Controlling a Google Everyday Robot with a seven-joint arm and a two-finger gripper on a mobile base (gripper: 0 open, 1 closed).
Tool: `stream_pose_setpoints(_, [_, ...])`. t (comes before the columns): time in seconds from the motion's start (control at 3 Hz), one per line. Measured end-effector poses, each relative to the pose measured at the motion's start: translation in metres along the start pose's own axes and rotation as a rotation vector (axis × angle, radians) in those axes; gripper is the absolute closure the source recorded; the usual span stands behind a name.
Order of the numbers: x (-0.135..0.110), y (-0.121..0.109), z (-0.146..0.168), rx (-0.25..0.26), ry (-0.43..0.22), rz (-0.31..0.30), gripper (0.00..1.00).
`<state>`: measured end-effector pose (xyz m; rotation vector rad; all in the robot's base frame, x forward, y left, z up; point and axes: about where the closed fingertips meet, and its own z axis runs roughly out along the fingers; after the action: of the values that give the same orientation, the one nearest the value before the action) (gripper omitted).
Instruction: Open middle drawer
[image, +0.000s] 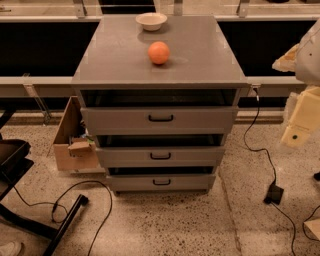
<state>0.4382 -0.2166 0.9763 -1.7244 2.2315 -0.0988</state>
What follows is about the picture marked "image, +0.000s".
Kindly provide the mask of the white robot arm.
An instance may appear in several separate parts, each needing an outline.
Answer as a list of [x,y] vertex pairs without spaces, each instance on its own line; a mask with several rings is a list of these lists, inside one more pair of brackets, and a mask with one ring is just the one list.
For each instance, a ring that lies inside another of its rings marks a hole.
[[302,146],[320,127],[320,20],[308,30],[300,42],[277,59],[272,68],[294,72],[307,88],[295,99],[281,143],[291,148]]

